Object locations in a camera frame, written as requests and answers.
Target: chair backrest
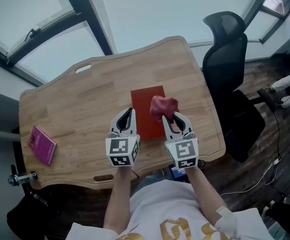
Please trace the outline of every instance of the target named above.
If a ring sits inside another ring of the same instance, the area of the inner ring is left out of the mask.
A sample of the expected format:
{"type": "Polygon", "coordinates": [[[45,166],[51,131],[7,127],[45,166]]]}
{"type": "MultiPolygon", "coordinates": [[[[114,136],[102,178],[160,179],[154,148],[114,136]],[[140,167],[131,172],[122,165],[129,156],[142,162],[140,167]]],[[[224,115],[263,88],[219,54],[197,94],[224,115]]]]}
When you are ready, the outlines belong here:
{"type": "Polygon", "coordinates": [[[204,18],[213,35],[214,45],[206,53],[203,73],[214,102],[221,101],[244,81],[247,36],[242,18],[231,11],[204,18]]]}

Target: white t-shirt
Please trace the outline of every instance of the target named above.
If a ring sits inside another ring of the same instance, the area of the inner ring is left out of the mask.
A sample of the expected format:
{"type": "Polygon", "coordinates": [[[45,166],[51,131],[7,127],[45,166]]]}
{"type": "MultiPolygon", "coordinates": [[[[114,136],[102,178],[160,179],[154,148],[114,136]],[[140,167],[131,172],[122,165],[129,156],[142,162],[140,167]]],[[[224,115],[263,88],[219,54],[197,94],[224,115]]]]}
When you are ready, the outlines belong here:
{"type": "MultiPolygon", "coordinates": [[[[207,221],[188,183],[163,180],[142,188],[130,199],[130,214],[120,235],[73,223],[66,240],[229,240],[233,236],[225,216],[215,226],[207,221]]],[[[256,208],[232,214],[236,239],[273,240],[256,208]]]]}

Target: clamp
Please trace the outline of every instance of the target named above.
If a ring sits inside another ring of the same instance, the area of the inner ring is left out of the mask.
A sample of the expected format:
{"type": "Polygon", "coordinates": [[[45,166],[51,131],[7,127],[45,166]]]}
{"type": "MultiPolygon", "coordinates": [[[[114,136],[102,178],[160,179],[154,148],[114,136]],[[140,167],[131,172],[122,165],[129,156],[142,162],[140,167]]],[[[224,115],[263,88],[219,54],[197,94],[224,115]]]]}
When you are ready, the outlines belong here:
{"type": "Polygon", "coordinates": [[[174,112],[173,120],[180,131],[173,130],[169,120],[162,116],[166,141],[165,148],[177,169],[198,164],[198,139],[190,120],[179,112],[174,112]]]}
{"type": "Polygon", "coordinates": [[[113,167],[133,166],[140,150],[136,112],[130,107],[117,114],[109,126],[106,155],[113,167]]]}

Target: cable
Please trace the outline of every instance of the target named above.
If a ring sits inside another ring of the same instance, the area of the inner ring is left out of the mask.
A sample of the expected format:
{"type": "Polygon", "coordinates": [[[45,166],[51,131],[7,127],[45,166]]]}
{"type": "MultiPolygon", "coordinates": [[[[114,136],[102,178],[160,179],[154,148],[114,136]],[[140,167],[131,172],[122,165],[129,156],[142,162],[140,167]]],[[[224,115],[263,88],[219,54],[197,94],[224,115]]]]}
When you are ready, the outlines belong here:
{"type": "Polygon", "coordinates": [[[277,189],[274,185],[270,184],[270,186],[275,189],[280,195],[282,198],[290,198],[290,195],[286,195],[285,193],[281,192],[279,189],[277,189]]]}
{"type": "Polygon", "coordinates": [[[277,175],[277,170],[278,170],[278,165],[276,165],[275,170],[274,170],[274,171],[276,171],[276,172],[275,172],[275,175],[274,175],[274,177],[272,178],[271,182],[269,182],[269,183],[265,183],[265,178],[264,178],[265,175],[263,176],[263,182],[264,182],[265,185],[270,185],[272,182],[275,181],[275,179],[276,179],[276,175],[277,175]]]}
{"type": "Polygon", "coordinates": [[[290,97],[289,97],[288,99],[286,99],[285,101],[283,101],[282,103],[285,103],[285,102],[287,102],[288,100],[290,100],[290,97]]]}
{"type": "Polygon", "coordinates": [[[268,169],[265,170],[263,176],[260,178],[260,180],[257,182],[257,184],[254,185],[253,187],[251,187],[250,189],[248,189],[248,190],[246,190],[246,191],[237,191],[237,192],[223,193],[223,194],[221,194],[220,196],[223,196],[223,195],[229,195],[229,194],[240,194],[240,193],[246,193],[246,192],[252,190],[253,188],[255,188],[255,187],[256,187],[256,186],[261,182],[261,180],[263,180],[263,178],[264,178],[264,176],[266,175],[267,171],[269,171],[269,169],[270,169],[273,165],[274,165],[274,163],[272,162],[272,163],[270,164],[270,166],[268,167],[268,169]]]}
{"type": "Polygon", "coordinates": [[[206,165],[206,162],[204,160],[198,159],[198,165],[197,166],[199,167],[200,170],[203,170],[205,165],[206,165]]]}
{"type": "Polygon", "coordinates": [[[280,150],[279,150],[279,142],[280,142],[280,127],[279,127],[279,122],[278,122],[278,119],[277,119],[277,116],[276,116],[276,113],[274,113],[274,116],[275,116],[275,119],[276,119],[276,122],[277,122],[277,127],[278,127],[278,141],[277,141],[277,152],[278,152],[278,159],[281,160],[281,154],[280,154],[280,150]]]}
{"type": "Polygon", "coordinates": [[[55,235],[46,235],[46,237],[52,237],[52,238],[58,238],[58,239],[65,239],[64,237],[61,237],[61,236],[55,236],[55,235]]]}
{"type": "Polygon", "coordinates": [[[139,180],[140,179],[139,175],[134,170],[131,170],[131,171],[136,175],[137,180],[139,180]]]}

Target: red cloth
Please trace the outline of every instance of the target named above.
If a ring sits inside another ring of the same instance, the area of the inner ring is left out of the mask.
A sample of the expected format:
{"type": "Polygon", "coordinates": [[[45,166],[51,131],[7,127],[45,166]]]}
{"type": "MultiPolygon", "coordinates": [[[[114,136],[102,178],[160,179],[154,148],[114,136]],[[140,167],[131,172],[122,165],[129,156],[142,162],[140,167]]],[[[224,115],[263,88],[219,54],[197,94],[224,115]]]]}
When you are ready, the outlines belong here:
{"type": "Polygon", "coordinates": [[[165,115],[171,123],[174,122],[174,112],[179,112],[178,101],[171,97],[153,96],[150,105],[150,115],[154,120],[161,122],[162,116],[165,115]]]}

